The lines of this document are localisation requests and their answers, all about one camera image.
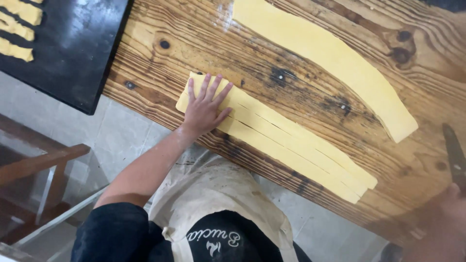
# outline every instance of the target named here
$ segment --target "hand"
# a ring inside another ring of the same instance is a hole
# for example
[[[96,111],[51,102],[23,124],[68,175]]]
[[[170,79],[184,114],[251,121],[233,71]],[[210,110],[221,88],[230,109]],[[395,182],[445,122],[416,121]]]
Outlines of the hand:
[[[466,242],[466,198],[461,196],[458,185],[451,184],[433,203],[435,214],[430,230],[445,231]]]
[[[233,83],[228,83],[212,100],[222,80],[222,75],[218,75],[212,86],[207,89],[210,79],[211,74],[207,74],[202,82],[198,97],[194,95],[194,80],[192,78],[188,80],[189,103],[186,108],[185,120],[180,129],[194,140],[215,129],[232,111],[232,108],[228,107],[217,116],[217,110],[233,87]]]

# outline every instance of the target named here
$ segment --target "black tray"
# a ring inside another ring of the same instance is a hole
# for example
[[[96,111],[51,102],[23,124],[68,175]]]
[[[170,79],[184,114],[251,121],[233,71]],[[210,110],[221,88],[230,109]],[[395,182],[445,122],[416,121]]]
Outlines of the black tray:
[[[42,23],[36,27],[13,16],[35,31],[35,40],[28,42],[1,30],[0,37],[33,48],[34,60],[25,62],[0,54],[0,70],[93,115],[133,0],[23,1],[44,11]]]

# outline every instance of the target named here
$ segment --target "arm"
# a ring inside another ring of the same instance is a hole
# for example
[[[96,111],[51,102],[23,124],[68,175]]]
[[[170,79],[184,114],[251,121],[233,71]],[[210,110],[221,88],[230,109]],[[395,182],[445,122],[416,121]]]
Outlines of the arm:
[[[208,89],[211,75],[207,74],[199,95],[194,95],[194,80],[188,81],[189,104],[184,122],[169,136],[129,164],[110,183],[94,208],[118,202],[144,207],[162,184],[181,154],[200,136],[216,128],[231,112],[226,108],[217,116],[217,109],[233,87],[229,83],[212,101],[222,75]]]
[[[465,261],[466,199],[452,184],[436,202],[438,210],[427,235],[405,252],[404,262]]]

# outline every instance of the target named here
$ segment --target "tiled floor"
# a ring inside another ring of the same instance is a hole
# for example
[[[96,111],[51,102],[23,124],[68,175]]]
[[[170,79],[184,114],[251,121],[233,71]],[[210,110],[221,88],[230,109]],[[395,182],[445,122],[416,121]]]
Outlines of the tiled floor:
[[[1,72],[0,113],[65,145],[92,147],[90,154],[67,166],[65,200],[72,204],[110,183],[169,133],[103,96],[95,115],[86,116]],[[386,243],[281,186],[262,177],[259,181],[266,195],[288,216],[295,241],[313,261],[372,261]]]

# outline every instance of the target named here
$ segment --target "dough piece on tray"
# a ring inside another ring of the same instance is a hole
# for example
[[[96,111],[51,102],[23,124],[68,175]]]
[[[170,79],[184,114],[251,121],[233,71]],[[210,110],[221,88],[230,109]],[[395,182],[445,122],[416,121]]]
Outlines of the dough piece on tray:
[[[33,26],[40,25],[42,21],[42,10],[31,4],[19,0],[0,0],[0,7],[6,8],[12,14],[19,15],[21,19]]]
[[[198,94],[204,77],[191,72],[190,78],[194,79],[195,94]],[[223,79],[216,95],[226,84],[228,81]],[[187,105],[186,84],[176,108],[185,112]],[[236,86],[233,86],[219,110],[226,107],[232,107],[233,111],[218,129],[243,140],[323,185],[344,200],[356,203],[367,188],[374,188],[377,184],[377,179],[332,144],[280,115]]]
[[[265,0],[234,0],[233,20],[309,59],[346,84],[374,112],[396,143],[418,128],[384,76],[331,32]]]
[[[18,23],[13,17],[0,11],[0,30],[17,34],[28,41],[34,40],[34,31]]]
[[[32,48],[22,48],[17,45],[13,45],[10,41],[0,37],[0,54],[14,56],[20,58],[26,62],[34,60],[32,56]]]

